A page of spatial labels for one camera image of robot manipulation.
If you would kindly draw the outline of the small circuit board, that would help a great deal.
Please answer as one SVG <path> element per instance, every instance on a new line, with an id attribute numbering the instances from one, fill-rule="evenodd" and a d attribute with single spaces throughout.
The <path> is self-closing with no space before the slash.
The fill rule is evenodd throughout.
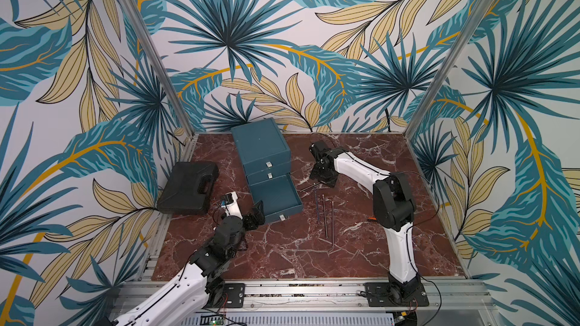
<path id="1" fill-rule="evenodd" d="M 199 326 L 222 326 L 226 324 L 226 320 L 220 315 L 200 315 Z"/>

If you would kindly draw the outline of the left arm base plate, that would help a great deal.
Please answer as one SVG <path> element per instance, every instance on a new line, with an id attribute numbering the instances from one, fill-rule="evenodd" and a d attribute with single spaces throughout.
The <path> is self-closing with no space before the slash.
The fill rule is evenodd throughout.
<path id="1" fill-rule="evenodd" d="M 226 283 L 217 295 L 214 308 L 242 309 L 246 296 L 246 285 L 243 283 Z"/>

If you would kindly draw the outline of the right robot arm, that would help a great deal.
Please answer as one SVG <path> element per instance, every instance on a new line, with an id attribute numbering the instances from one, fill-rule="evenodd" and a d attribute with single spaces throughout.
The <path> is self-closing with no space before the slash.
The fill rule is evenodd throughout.
<path id="1" fill-rule="evenodd" d="M 421 287 L 412 244 L 416 203 L 407 176 L 377 168 L 323 141 L 311 143 L 309 151 L 315 159 L 311 179 L 333 188 L 338 177 L 344 175 L 372 193 L 373 217 L 385 229 L 388 241 L 388 295 L 395 303 L 403 303 Z"/>

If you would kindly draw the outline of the dark pencil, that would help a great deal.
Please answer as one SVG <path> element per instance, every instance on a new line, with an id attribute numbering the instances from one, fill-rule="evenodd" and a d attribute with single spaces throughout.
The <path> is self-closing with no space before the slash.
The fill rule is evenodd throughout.
<path id="1" fill-rule="evenodd" d="M 299 192 L 306 192 L 306 191 L 310 191 L 310 190 L 312 190 L 312 189 L 318 188 L 320 185 L 323 185 L 323 184 L 321 184 L 320 182 L 318 182 L 318 183 L 312 184 L 312 185 L 310 185 L 310 186 L 308 186 L 308 187 L 305 187 L 305 188 L 303 188 L 303 189 L 300 189 L 300 190 L 299 190 Z"/>

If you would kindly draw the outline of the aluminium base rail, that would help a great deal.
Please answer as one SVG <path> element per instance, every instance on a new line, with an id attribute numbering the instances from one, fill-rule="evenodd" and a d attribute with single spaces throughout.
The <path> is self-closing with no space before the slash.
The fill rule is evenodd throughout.
<path id="1" fill-rule="evenodd" d="M 422 325 L 498 325 L 499 312 L 486 285 L 477 279 L 433 277 L 421 279 L 430 305 L 415 309 L 400 307 L 369 307 L 360 293 L 368 282 L 389 282 L 387 279 L 256 279 L 226 283 L 243 283 L 246 296 L 242 309 L 251 316 L 250 323 L 258 324 L 266 313 L 281 312 L 296 321 L 305 320 L 312 312 L 321 313 L 317 324 L 325 324 L 333 317 L 356 312 L 365 317 L 371 311 L 394 313 L 415 312 Z M 114 320 L 145 301 L 166 283 L 127 282 L 106 293 L 105 314 Z M 207 306 L 196 312 L 217 314 L 221 308 Z"/>

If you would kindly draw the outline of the brown pencil right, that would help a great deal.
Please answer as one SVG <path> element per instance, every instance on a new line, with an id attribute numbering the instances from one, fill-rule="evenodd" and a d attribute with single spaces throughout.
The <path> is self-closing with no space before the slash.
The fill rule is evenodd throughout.
<path id="1" fill-rule="evenodd" d="M 324 232 L 325 232 L 325 238 L 328 239 L 328 226 L 327 226 L 327 217 L 326 217 L 326 198 L 323 195 L 322 196 L 322 203 L 323 203 L 323 226 L 324 226 Z"/>

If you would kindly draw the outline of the teal drawer cabinet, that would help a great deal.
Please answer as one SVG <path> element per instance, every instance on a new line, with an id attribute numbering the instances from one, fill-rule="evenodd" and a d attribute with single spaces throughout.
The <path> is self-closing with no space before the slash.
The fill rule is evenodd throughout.
<path id="1" fill-rule="evenodd" d="M 291 151 L 276 122 L 263 119 L 231 129 L 249 185 L 291 172 Z"/>

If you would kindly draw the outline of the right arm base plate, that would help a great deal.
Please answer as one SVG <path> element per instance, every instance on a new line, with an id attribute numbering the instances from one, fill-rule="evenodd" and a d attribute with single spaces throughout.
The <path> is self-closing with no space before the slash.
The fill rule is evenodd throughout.
<path id="1" fill-rule="evenodd" d="M 423 284 L 400 286 L 390 282 L 368 282 L 360 293 L 369 307 L 400 307 L 415 309 L 429 306 L 430 302 Z"/>

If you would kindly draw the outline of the teal bottom drawer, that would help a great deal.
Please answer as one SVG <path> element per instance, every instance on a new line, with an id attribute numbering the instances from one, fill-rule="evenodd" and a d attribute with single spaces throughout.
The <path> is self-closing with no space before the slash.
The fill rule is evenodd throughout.
<path id="1" fill-rule="evenodd" d="M 298 195 L 290 174 L 249 186 L 254 203 L 262 202 L 265 223 L 284 221 L 303 211 L 303 203 Z"/>

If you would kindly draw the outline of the black plastic case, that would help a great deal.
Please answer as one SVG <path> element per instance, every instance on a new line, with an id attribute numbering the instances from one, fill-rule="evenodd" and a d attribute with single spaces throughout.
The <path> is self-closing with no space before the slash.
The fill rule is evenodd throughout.
<path id="1" fill-rule="evenodd" d="M 157 203 L 162 214 L 204 215 L 210 207 L 218 165 L 212 161 L 180 161 L 170 173 Z"/>

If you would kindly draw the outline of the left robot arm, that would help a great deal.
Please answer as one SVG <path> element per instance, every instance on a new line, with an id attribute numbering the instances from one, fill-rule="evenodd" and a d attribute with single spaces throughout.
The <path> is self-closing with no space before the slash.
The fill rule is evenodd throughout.
<path id="1" fill-rule="evenodd" d="M 192 312 L 219 306 L 224 294 L 222 274 L 237 256 L 247 232 L 265 224 L 260 201 L 248 214 L 236 214 L 236 202 L 226 205 L 225 218 L 214 235 L 193 252 L 182 270 L 145 301 L 114 320 L 103 317 L 97 325 L 177 325 Z"/>

